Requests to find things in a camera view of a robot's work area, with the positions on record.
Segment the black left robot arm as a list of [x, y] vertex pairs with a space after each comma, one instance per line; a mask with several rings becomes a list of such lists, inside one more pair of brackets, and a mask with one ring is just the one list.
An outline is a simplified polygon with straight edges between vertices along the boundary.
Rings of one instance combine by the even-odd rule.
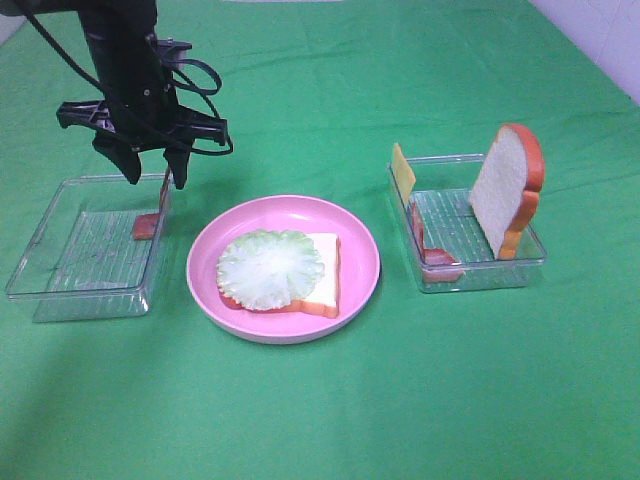
[[[180, 105], [180, 89], [204, 101], [222, 87], [209, 65], [186, 57], [191, 44], [156, 36], [153, 1], [4, 1], [5, 16], [23, 16], [61, 58], [98, 89], [100, 100], [65, 102], [56, 116], [61, 127], [94, 131], [94, 149], [132, 184], [141, 177], [140, 153], [160, 149], [176, 188], [187, 180], [198, 139], [217, 144], [213, 155], [232, 153], [226, 119]], [[40, 14], [75, 12], [95, 67], [83, 70], [38, 21]]]

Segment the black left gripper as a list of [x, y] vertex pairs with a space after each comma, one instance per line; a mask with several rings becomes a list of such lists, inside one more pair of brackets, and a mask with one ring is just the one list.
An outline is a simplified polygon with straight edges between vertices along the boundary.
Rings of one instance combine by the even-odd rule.
[[196, 139], [214, 142], [221, 150], [230, 148], [227, 122], [217, 111], [207, 115], [184, 107], [176, 96], [178, 88], [184, 89], [200, 95], [212, 106], [210, 97], [222, 86], [217, 75], [212, 77], [209, 88], [197, 85], [185, 74], [177, 78], [168, 74], [143, 79], [131, 74], [100, 75], [94, 82], [104, 98], [63, 103], [56, 112], [58, 122], [63, 128], [78, 125], [98, 132], [92, 141], [94, 149], [110, 160], [132, 185], [138, 183], [142, 172], [139, 155], [132, 149], [167, 147], [163, 156], [175, 187], [182, 190]]

